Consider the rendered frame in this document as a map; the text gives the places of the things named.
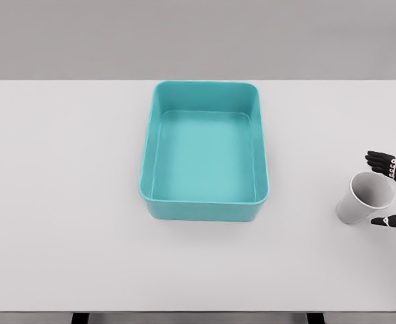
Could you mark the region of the teal rectangular plastic basket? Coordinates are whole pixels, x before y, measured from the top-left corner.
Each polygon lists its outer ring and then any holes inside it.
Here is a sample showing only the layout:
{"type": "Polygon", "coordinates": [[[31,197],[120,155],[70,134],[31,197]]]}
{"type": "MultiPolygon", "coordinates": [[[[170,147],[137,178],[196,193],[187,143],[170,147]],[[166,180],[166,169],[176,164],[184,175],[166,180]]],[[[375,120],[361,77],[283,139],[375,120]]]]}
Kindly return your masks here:
{"type": "Polygon", "coordinates": [[[229,81],[159,82],[139,192],[156,219],[253,221],[270,192],[257,87],[229,81]]]}

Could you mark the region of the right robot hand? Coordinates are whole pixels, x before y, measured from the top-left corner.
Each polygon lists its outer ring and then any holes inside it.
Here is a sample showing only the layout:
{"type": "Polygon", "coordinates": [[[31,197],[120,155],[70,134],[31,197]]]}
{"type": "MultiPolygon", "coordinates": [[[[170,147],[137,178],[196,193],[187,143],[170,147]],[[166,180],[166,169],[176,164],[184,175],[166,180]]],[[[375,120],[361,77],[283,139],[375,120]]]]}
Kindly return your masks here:
{"type": "MultiPolygon", "coordinates": [[[[365,156],[367,164],[375,173],[380,173],[396,182],[396,156],[382,152],[368,151],[365,156]]],[[[374,217],[372,225],[396,228],[396,214],[387,217],[374,217]]]]}

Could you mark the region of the white paper cup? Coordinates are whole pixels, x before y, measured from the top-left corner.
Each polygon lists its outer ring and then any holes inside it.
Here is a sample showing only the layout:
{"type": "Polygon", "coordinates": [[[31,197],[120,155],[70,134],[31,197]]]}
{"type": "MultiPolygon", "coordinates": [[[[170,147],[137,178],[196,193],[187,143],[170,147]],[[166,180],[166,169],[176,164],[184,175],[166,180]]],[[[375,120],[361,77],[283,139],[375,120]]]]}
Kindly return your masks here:
{"type": "Polygon", "coordinates": [[[380,173],[363,171],[355,174],[347,191],[336,207],[337,217],[345,224],[354,225],[376,211],[390,207],[395,193],[388,178],[380,173]]]}

